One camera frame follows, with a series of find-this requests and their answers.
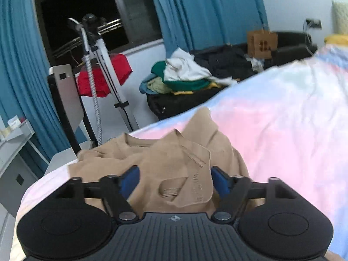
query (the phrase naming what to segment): circular pad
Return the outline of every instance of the circular pad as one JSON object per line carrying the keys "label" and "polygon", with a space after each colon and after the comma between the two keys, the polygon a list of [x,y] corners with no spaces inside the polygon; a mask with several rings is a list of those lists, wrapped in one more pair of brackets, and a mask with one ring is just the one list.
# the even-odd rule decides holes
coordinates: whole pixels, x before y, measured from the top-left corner
{"label": "circular pad", "polygon": [[280,260],[310,259],[325,253],[333,235],[328,218],[309,203],[282,200],[244,213],[238,225],[244,242]]}
{"label": "circular pad", "polygon": [[308,229],[308,222],[302,216],[294,213],[280,213],[268,220],[268,226],[277,234],[294,237],[303,234]]}
{"label": "circular pad", "polygon": [[27,256],[76,260],[101,248],[112,233],[111,219],[100,209],[32,209],[18,223],[17,235]]}

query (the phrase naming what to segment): pink and blue tie-dye bedsheet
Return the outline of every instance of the pink and blue tie-dye bedsheet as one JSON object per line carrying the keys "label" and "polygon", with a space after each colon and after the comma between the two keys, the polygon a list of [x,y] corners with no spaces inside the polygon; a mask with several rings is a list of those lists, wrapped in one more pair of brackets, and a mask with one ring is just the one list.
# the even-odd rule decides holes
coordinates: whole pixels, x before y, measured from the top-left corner
{"label": "pink and blue tie-dye bedsheet", "polygon": [[[348,260],[348,49],[327,46],[310,59],[227,88],[204,105],[253,180],[279,177],[329,217],[335,229],[329,249]],[[133,135],[160,138],[182,130],[196,109]],[[68,178],[63,166],[36,182],[16,222]],[[22,257],[15,235],[11,260]]]}

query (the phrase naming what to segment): tan garment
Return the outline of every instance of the tan garment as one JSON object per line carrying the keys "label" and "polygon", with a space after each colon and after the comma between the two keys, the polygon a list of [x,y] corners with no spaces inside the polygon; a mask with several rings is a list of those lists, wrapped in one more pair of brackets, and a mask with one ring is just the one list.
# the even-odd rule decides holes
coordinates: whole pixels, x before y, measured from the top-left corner
{"label": "tan garment", "polygon": [[329,250],[326,252],[325,258],[328,261],[345,261],[342,257],[340,257],[340,255],[338,255],[336,253],[333,253],[333,252],[331,252]]}
{"label": "tan garment", "polygon": [[[218,131],[208,108],[192,117],[182,134],[174,130],[158,140],[119,138],[79,154],[80,162],[69,166],[71,177],[84,182],[123,174],[132,165],[140,169],[140,183],[128,199],[135,212],[207,212],[215,203],[210,167],[219,166],[229,175],[248,176],[239,152]],[[100,202],[93,203],[102,208]]]}

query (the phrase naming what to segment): pillow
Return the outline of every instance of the pillow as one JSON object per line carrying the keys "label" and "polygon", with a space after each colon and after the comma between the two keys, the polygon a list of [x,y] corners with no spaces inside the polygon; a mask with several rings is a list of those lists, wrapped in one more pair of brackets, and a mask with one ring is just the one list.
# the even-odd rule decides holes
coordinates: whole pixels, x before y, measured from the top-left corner
{"label": "pillow", "polygon": [[332,9],[336,18],[336,33],[348,34],[348,3],[332,1]]}
{"label": "pillow", "polygon": [[348,46],[348,35],[332,34],[325,38],[325,44]]}

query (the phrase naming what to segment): green cloth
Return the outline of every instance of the green cloth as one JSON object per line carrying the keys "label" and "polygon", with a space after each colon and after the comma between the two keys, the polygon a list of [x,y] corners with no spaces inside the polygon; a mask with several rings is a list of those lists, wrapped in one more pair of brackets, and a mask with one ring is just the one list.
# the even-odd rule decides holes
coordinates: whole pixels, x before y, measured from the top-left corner
{"label": "green cloth", "polygon": [[150,89],[154,92],[160,93],[160,94],[167,94],[167,93],[172,92],[172,90],[168,87],[168,85],[163,83],[162,78],[160,78],[159,76],[148,81],[147,87],[148,87],[148,89]]}
{"label": "green cloth", "polygon": [[154,64],[151,72],[160,78],[173,91],[195,91],[202,88],[206,88],[209,85],[209,81],[206,79],[200,79],[196,81],[165,81],[164,80],[164,69],[166,68],[166,62],[161,61]]}

